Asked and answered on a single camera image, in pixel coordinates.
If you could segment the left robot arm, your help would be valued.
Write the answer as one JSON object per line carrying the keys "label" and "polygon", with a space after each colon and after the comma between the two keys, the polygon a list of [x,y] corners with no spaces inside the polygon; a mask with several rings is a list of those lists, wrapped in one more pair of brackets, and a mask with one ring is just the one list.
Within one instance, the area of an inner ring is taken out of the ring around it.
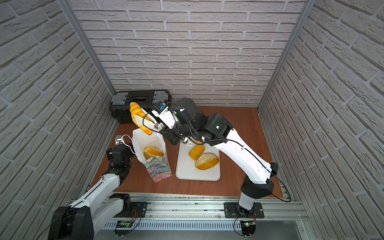
{"label": "left robot arm", "polygon": [[49,240],[92,240],[116,215],[134,213],[130,195],[114,193],[130,172],[134,148],[121,135],[115,137],[115,142],[106,151],[108,169],[100,180],[69,206],[56,209],[49,226]]}

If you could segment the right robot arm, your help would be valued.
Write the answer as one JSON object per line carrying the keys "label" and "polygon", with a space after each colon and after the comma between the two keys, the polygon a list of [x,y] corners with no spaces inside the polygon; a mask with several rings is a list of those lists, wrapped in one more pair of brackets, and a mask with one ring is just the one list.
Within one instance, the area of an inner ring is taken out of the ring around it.
{"label": "right robot arm", "polygon": [[132,102],[130,112],[133,122],[147,135],[159,133],[172,145],[208,144],[230,157],[246,174],[238,201],[238,209],[245,214],[254,209],[255,200],[273,193],[275,185],[271,178],[276,176],[279,166],[257,155],[224,116],[205,116],[189,98],[175,103],[158,102],[149,111]]}

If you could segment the striped oval bread roll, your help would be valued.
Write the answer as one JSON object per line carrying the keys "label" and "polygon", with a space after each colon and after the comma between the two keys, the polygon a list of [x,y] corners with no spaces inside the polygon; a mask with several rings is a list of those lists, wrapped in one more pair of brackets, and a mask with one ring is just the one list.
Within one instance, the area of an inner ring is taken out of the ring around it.
{"label": "striped oval bread roll", "polygon": [[150,159],[154,156],[157,156],[157,157],[164,157],[165,154],[163,151],[159,150],[159,149],[156,149],[154,147],[147,147],[145,148],[144,150],[144,156],[146,157],[146,159]]}

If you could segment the white paper bag colourful bottom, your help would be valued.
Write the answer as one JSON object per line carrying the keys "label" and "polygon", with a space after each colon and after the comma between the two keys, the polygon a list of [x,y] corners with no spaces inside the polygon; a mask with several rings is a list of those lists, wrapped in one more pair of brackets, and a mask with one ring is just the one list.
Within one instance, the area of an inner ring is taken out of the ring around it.
{"label": "white paper bag colourful bottom", "polygon": [[128,145],[125,140],[131,140],[130,147],[140,163],[142,163],[155,183],[172,176],[169,164],[166,143],[159,133],[147,135],[141,129],[133,130],[133,136],[122,135],[124,145]]}

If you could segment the croissant bread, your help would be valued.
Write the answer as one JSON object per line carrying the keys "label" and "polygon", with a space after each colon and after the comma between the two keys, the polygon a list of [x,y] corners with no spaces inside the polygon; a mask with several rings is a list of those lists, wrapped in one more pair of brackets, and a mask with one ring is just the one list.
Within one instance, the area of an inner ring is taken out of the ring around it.
{"label": "croissant bread", "polygon": [[148,136],[152,135],[153,131],[148,127],[153,127],[154,122],[139,104],[131,102],[130,112],[133,122]]}

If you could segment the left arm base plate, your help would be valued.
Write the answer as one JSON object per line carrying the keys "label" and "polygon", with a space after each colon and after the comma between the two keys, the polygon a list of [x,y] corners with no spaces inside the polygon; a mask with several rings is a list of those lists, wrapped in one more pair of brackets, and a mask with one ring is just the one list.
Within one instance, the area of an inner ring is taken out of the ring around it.
{"label": "left arm base plate", "polygon": [[122,210],[117,215],[117,218],[144,218],[146,216],[147,207],[148,202],[131,202],[131,206]]}

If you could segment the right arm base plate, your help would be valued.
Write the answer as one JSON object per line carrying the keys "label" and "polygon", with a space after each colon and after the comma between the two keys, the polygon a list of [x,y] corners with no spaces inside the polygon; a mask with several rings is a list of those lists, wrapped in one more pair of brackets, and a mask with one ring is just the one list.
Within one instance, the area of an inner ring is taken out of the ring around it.
{"label": "right arm base plate", "polygon": [[251,210],[242,208],[239,203],[224,203],[224,213],[227,219],[236,218],[255,218],[263,219],[265,217],[261,203],[254,203]]}

